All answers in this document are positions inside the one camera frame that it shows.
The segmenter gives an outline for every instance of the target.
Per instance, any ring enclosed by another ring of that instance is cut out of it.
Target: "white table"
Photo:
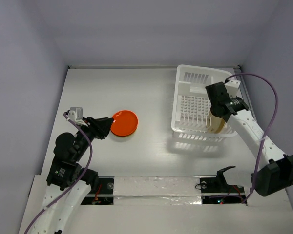
[[[112,133],[94,140],[90,169],[100,176],[214,175],[235,165],[251,173],[255,159],[239,135],[217,145],[188,145],[170,128],[176,69],[69,69],[55,118],[42,175],[36,177],[21,230],[38,212],[56,137],[76,130],[63,117],[70,107],[83,107],[84,117],[111,117],[119,110],[138,116],[134,134]],[[87,151],[81,165],[88,160]],[[269,197],[254,194],[249,206],[81,206],[73,233],[292,233],[293,212],[285,190]]]

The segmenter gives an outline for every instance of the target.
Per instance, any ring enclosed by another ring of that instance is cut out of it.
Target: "orange plate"
[[[113,119],[111,131],[120,137],[132,134],[138,127],[138,118],[131,111],[119,111],[113,115]]]

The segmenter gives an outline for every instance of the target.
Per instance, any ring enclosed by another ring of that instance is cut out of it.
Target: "white plastic basket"
[[[210,101],[205,86],[225,81],[231,75],[219,69],[178,66],[171,120],[174,137],[219,142],[236,135],[227,124],[220,133],[208,132]]]

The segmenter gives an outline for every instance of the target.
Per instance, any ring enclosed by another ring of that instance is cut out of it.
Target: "gray wall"
[[[69,65],[237,65],[277,0],[34,0]]]
[[[66,71],[31,1],[0,0],[0,234],[19,229]]]
[[[243,63],[243,71],[267,77],[276,87],[280,105],[270,137],[293,154],[293,0],[282,0],[265,32]],[[259,124],[266,127],[273,112],[273,93],[256,78],[245,78]],[[293,186],[288,189],[293,207]]]

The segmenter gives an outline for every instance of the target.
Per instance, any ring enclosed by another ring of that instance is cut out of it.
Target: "red plate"
[[[138,118],[132,111],[119,111],[113,119],[111,131],[120,137],[132,134],[138,127]]]

